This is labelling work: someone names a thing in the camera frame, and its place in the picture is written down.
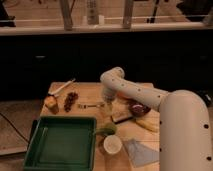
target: wooden table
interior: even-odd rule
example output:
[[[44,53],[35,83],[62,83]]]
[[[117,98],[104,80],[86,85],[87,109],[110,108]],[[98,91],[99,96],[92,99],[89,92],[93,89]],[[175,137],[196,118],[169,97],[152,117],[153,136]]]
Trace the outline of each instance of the wooden table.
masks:
[[[49,91],[55,90],[63,83],[54,82],[51,84]],[[151,83],[144,83],[143,85],[153,86]],[[93,104],[102,102],[101,98],[102,85],[100,83],[73,83],[62,90],[60,96],[57,98],[59,105],[59,113],[56,116],[94,116],[97,119],[97,127],[106,123],[109,120],[109,116],[104,114],[101,108],[90,107],[86,109],[78,108],[77,104]],[[64,100],[69,92],[76,92],[79,98],[75,104],[72,105],[71,111],[66,112],[64,110]],[[113,102],[113,112],[115,110],[123,110],[124,105],[119,99]],[[41,111],[41,116],[53,115],[45,106]],[[159,113],[151,110],[144,119],[156,124],[159,127]],[[159,151],[159,132],[153,133],[140,126],[135,122],[129,120],[123,123],[117,124],[117,135],[123,140],[129,140],[134,138],[140,141],[142,144]],[[159,162],[152,163],[143,167],[134,168],[129,160],[129,157],[122,148],[119,154],[114,156],[106,155],[98,145],[100,137],[97,136],[95,160],[93,171],[159,171]]]

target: white bowl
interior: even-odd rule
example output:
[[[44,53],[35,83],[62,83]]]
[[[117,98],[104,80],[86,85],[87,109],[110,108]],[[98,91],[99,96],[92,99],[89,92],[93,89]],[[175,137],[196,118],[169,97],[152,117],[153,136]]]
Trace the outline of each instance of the white bowl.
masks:
[[[116,135],[109,135],[104,139],[104,149],[108,154],[117,154],[121,147],[121,139]]]

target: utensil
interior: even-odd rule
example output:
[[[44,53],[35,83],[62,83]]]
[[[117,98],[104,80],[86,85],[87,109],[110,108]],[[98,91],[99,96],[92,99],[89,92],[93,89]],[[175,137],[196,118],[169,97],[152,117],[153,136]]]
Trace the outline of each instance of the utensil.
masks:
[[[97,107],[97,108],[104,107],[104,103],[101,102],[98,104],[81,104],[81,103],[78,104],[78,108],[80,109],[86,109],[89,107]]]
[[[73,83],[75,81],[75,78],[67,81],[66,83],[64,83],[62,86],[60,86],[59,88],[57,88],[56,90],[54,91],[51,91],[48,93],[49,96],[55,96],[55,97],[58,97],[59,96],[59,92],[61,90],[63,90],[65,87],[67,87],[68,85],[70,85],[71,83]]]

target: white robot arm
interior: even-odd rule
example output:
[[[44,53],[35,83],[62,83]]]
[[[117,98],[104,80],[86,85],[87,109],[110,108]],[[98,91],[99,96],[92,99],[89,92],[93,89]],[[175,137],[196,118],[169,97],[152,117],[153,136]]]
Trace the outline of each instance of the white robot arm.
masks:
[[[187,90],[167,92],[124,80],[116,67],[100,78],[106,102],[123,92],[160,113],[160,170],[212,171],[212,144],[208,110],[203,100]]]

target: green plastic tray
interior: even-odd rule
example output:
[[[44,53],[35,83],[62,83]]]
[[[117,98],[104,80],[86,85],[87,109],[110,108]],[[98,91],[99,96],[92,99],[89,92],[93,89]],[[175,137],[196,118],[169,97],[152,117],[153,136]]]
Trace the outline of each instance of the green plastic tray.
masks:
[[[24,160],[25,171],[91,171],[96,119],[41,117]]]

